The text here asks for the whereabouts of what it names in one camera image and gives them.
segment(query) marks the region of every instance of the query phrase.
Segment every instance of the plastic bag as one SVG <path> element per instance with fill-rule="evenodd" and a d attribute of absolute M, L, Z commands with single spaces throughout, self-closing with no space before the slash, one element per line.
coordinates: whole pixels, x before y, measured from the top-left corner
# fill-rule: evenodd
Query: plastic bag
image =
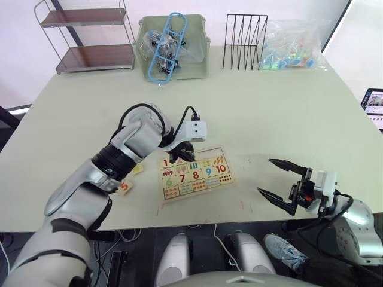
<path fill-rule="evenodd" d="M 170 59 L 174 57 L 178 45 L 176 38 L 168 33 L 164 35 L 163 40 L 160 42 L 161 35 L 162 33 L 156 30 L 149 30 L 145 33 L 142 38 L 142 44 L 140 45 L 144 57 L 152 59 L 158 45 L 160 45 L 160 56 Z M 187 43 L 183 40 L 175 67 L 180 67 L 182 63 L 201 63 L 204 58 L 205 55 L 201 41 Z M 158 63 L 160 70 L 167 73 L 168 67 L 166 61 L 162 60 L 161 62 Z"/>
<path fill-rule="evenodd" d="M 268 21 L 260 69 L 327 69 L 321 53 L 319 21 Z"/>

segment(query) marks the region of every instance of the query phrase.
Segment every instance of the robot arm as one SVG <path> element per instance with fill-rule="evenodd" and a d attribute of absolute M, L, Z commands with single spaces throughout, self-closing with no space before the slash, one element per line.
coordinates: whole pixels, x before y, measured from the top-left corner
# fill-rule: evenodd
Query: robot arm
<path fill-rule="evenodd" d="M 123 126 L 125 116 L 127 126 Z M 139 104 L 128 109 L 109 144 L 49 198 L 42 227 L 25 244 L 4 286 L 89 286 L 88 234 L 108 215 L 112 206 L 108 194 L 158 147 L 170 154 L 171 162 L 178 157 L 194 161 L 190 142 L 204 141 L 206 136 L 206 122 L 195 111 L 192 121 L 182 120 L 175 134 L 156 106 Z"/>
<path fill-rule="evenodd" d="M 272 204 L 295 215 L 297 206 L 304 207 L 309 213 L 322 218 L 332 219 L 349 204 L 349 198 L 336 189 L 335 172 L 318 172 L 317 182 L 310 181 L 312 169 L 300 167 L 286 160 L 269 160 L 286 171 L 302 176 L 290 191 L 291 203 L 283 198 L 258 188 L 261 194 Z M 339 219 L 334 221 L 338 248 L 345 259 L 358 265 L 383 265 L 383 245 L 374 229 L 371 209 L 360 200 L 354 200 Z"/>

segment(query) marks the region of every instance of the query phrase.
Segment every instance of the sneaker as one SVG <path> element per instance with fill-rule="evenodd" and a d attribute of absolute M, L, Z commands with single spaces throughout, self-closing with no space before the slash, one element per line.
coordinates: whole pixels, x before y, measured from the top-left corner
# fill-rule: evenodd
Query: sneaker
<path fill-rule="evenodd" d="M 263 238 L 266 250 L 275 259 L 282 261 L 290 269 L 294 270 L 297 274 L 303 272 L 303 266 L 309 259 L 305 254 L 301 253 L 289 242 L 274 234 L 267 234 Z"/>

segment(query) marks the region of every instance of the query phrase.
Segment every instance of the wooden puzzle board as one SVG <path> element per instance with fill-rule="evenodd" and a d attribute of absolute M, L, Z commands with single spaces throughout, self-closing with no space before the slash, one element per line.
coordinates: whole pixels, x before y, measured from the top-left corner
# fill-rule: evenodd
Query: wooden puzzle board
<path fill-rule="evenodd" d="M 196 161 L 192 163 L 180 158 L 174 164 L 169 158 L 160 160 L 160 192 L 165 202 L 216 190 L 234 182 L 221 146 L 196 151 L 195 156 Z"/>

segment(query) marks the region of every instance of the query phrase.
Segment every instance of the brown shelf board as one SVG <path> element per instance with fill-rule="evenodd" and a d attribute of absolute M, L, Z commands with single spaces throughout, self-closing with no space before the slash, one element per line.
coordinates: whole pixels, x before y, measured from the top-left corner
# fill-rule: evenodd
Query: brown shelf board
<path fill-rule="evenodd" d="M 87 25 L 119 25 L 124 23 L 126 10 L 110 9 L 76 9 L 50 11 L 41 26 L 87 26 Z"/>
<path fill-rule="evenodd" d="M 71 47 L 56 70 L 58 74 L 61 74 L 109 69 L 132 69 L 133 64 L 133 48 L 128 44 Z"/>

